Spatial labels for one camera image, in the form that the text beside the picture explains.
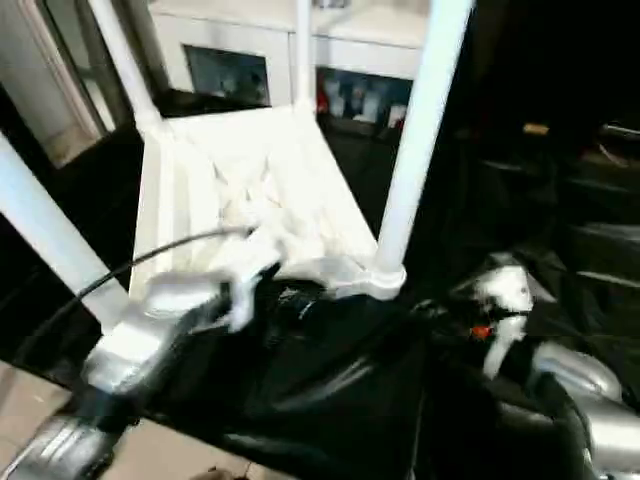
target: silver metal part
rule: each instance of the silver metal part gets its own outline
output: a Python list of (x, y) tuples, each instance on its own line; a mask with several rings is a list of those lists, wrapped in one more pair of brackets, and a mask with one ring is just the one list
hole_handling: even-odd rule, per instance
[(86, 478), (90, 469), (108, 459), (116, 442), (117, 437), (78, 419), (55, 416), (40, 427), (0, 479)]
[(542, 373), (552, 373), (573, 400), (588, 433), (590, 458), (597, 471), (640, 472), (640, 418), (622, 402), (622, 386), (607, 366), (549, 342), (536, 351), (533, 368), (532, 381)]
[(211, 274), (157, 276), (142, 302), (131, 305), (91, 351), (83, 372), (86, 382), (117, 395), (153, 389), (176, 341), (199, 326), (201, 319), (188, 321), (185, 314), (219, 295), (220, 283)]
[(534, 380), (536, 375), (552, 373), (565, 388), (622, 402), (622, 385), (606, 365), (562, 345), (552, 342), (540, 345), (533, 357), (533, 370)]
[(640, 418), (623, 404), (567, 389), (591, 440), (591, 460), (602, 472), (640, 472)]

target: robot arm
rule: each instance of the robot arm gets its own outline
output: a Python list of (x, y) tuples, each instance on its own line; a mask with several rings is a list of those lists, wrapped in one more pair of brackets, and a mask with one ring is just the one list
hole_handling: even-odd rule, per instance
[(252, 288), (253, 283), (238, 285), (237, 278), (215, 274), (167, 273), (153, 279), (144, 299), (131, 304), (90, 352), (82, 386), (41, 425), (0, 478), (99, 477), (187, 337), (203, 329), (233, 330), (238, 305), (240, 314), (251, 311), (245, 304), (252, 292), (241, 291)]

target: black cable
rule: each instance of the black cable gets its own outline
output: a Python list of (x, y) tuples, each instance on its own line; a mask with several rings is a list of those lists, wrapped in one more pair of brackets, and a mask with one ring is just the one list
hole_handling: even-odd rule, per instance
[(95, 282), (91, 283), (89, 286), (80, 290), (71, 300), (65, 303), (53, 315), (51, 315), (44, 322), (42, 322), (38, 326), (38, 328), (36, 328), (36, 330), (31, 335), (29, 335), (29, 337), (27, 337), (27, 339), (18, 348), (18, 351), (16, 352), (16, 355), (13, 360), (14, 365), (19, 366), (20, 364), (22, 364), (26, 360), (29, 353), (31, 353), (31, 350), (33, 349), (34, 345), (38, 342), (38, 340), (40, 340), (40, 338), (42, 338), (42, 336), (45, 333), (47, 333), (47, 331), (51, 329), (51, 327), (53, 327), (53, 325), (55, 325), (61, 318), (63, 318), (65, 315), (71, 312), (82, 301), (84, 297), (89, 295), (94, 290), (100, 288), (102, 285), (104, 285), (105, 283), (107, 283), (109, 280), (113, 279), (117, 275), (120, 275), (121, 273), (135, 267), (136, 265), (144, 263), (147, 260), (150, 260), (151, 258), (160, 255), (161, 253), (164, 253), (168, 250), (173, 250), (174, 248), (180, 247), (187, 243), (195, 242), (197, 240), (205, 240), (208, 238), (229, 236), (229, 235), (243, 235), (246, 237), (250, 235), (252, 231), (253, 229), (248, 227), (217, 228), (215, 230), (210, 230), (207, 232), (185, 237), (180, 240), (176, 240), (175, 242), (171, 242), (161, 247), (155, 248), (150, 252), (144, 253), (139, 257), (136, 257), (133, 260), (120, 265), (114, 270), (111, 270), (109, 273), (102, 276)]

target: white pole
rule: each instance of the white pole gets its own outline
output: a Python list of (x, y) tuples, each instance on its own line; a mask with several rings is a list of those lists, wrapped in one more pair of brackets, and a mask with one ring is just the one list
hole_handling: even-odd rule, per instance
[[(74, 294), (109, 271), (2, 134), (0, 181), (0, 212)], [(127, 301), (124, 288), (111, 280), (83, 304), (106, 332)]]
[(403, 269), (422, 188), (462, 48), (473, 0), (433, 0), (420, 68), (413, 82), (404, 132), (384, 211), (374, 268)]
[(298, 0), (296, 7), (296, 104), (315, 106), (311, 96), (311, 0)]
[(161, 120), (160, 113), (151, 100), (111, 1), (89, 0), (89, 4), (131, 102), (136, 123), (158, 123)]

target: tile floor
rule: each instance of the tile floor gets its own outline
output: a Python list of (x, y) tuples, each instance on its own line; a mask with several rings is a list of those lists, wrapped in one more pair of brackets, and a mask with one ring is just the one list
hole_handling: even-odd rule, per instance
[[(63, 388), (4, 362), (0, 362), (0, 380), (7, 378), (7, 370), (15, 377), (7, 397), (0, 399), (0, 471), (68, 396)], [(189, 480), (213, 466), (237, 476), (246, 475), (250, 480), (293, 480), (149, 420), (143, 420), (126, 435), (103, 479)]]

